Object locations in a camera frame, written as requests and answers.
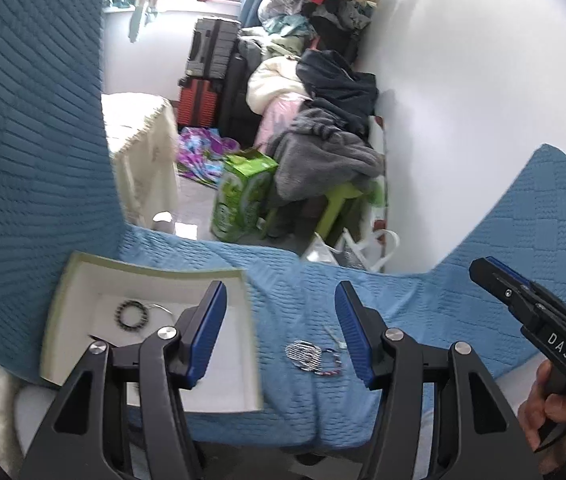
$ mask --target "open box lid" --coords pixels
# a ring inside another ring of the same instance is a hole
[[[257,343],[243,271],[239,269],[175,271],[152,269],[75,252],[57,285],[48,313],[41,351],[41,376],[62,384],[94,336],[116,346],[141,343],[173,325],[188,307],[199,304],[213,280],[227,289],[227,311],[205,377],[190,391],[181,390],[186,412],[237,413],[262,409]],[[116,322],[125,300],[156,303],[139,332]],[[128,404],[138,406],[136,388],[128,385]]]

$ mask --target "cream tablecloth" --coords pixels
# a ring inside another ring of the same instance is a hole
[[[177,208],[178,134],[172,105],[163,97],[139,93],[103,94],[102,105],[126,219],[151,228],[154,215]]]

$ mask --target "red suitcase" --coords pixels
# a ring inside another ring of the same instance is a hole
[[[185,77],[179,81],[179,86],[179,126],[213,126],[220,84],[217,81]]]

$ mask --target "pink fabric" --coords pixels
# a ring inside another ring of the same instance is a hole
[[[286,92],[272,99],[263,112],[254,147],[261,153],[265,153],[269,139],[287,128],[296,116],[301,103],[306,99],[306,96],[296,92]]]

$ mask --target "green paper bag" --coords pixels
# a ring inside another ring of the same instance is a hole
[[[254,229],[277,166],[276,161],[257,150],[225,158],[211,225],[219,240],[236,242]]]

